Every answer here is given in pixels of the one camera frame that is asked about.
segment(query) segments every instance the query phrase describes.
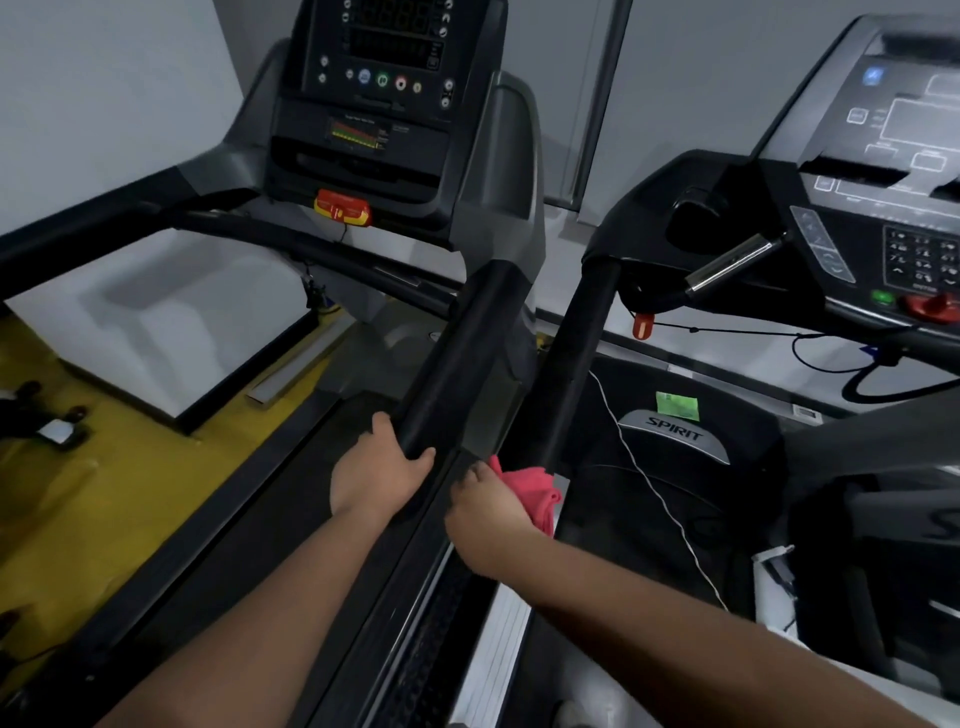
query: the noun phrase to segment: red emergency stop button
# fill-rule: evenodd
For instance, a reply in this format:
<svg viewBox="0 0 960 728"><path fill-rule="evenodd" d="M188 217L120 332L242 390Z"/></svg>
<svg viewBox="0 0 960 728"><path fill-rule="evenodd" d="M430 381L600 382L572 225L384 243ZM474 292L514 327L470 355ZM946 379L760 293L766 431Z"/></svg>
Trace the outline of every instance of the red emergency stop button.
<svg viewBox="0 0 960 728"><path fill-rule="evenodd" d="M366 228L373 222L370 203L329 189L322 189L317 193L313 208L323 217L358 228Z"/></svg>
<svg viewBox="0 0 960 728"><path fill-rule="evenodd" d="M654 332L655 316L652 313L638 313L634 316L634 338L646 341Z"/></svg>
<svg viewBox="0 0 960 728"><path fill-rule="evenodd" d="M949 293L939 296L904 296L900 299L903 310L918 319L934 324L960 322L960 302Z"/></svg>

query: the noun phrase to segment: pink cloth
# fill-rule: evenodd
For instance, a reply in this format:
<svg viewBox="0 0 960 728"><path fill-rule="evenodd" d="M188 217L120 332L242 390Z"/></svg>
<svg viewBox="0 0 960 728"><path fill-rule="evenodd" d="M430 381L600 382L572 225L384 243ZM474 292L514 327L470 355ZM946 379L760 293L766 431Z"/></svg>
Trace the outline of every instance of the pink cloth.
<svg viewBox="0 0 960 728"><path fill-rule="evenodd" d="M560 491L553 487L553 475L547 474L543 468L524 468L522 471L504 473L496 455L491 455L490 467L516 493L534 526L552 538L553 505L563 499Z"/></svg>

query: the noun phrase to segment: hand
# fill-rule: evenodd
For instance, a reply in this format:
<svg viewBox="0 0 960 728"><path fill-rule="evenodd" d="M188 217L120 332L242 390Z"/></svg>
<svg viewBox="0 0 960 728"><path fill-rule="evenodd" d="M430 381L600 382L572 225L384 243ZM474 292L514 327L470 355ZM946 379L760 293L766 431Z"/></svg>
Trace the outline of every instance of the hand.
<svg viewBox="0 0 960 728"><path fill-rule="evenodd" d="M476 463L450 490L446 535L474 572L497 581L517 539L546 536L533 525L514 492L486 463Z"/></svg>
<svg viewBox="0 0 960 728"><path fill-rule="evenodd" d="M373 415L372 429L334 466L330 511L355 513L385 528L429 475L437 451L427 448L418 459L407 460L385 412Z"/></svg>

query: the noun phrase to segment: blue button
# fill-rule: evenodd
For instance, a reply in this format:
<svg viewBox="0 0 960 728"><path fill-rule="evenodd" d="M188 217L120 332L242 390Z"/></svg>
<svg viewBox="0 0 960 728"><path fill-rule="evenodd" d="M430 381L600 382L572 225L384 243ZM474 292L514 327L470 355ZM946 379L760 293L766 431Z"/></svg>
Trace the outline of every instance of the blue button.
<svg viewBox="0 0 960 728"><path fill-rule="evenodd" d="M872 65L868 68L863 74L863 84L864 85L880 85L880 82L883 81L883 73L886 71L885 68L882 68L878 65Z"/></svg>

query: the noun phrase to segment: forearm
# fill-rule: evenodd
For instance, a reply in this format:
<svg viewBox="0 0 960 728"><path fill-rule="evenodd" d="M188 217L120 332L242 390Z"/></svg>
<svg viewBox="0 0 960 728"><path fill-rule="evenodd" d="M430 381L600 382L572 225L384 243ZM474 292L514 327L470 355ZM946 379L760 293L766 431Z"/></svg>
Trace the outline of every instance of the forearm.
<svg viewBox="0 0 960 728"><path fill-rule="evenodd" d="M283 726L383 524L347 511L160 666L104 726Z"/></svg>
<svg viewBox="0 0 960 728"><path fill-rule="evenodd" d="M766 629L538 534L503 581L664 725L922 726Z"/></svg>

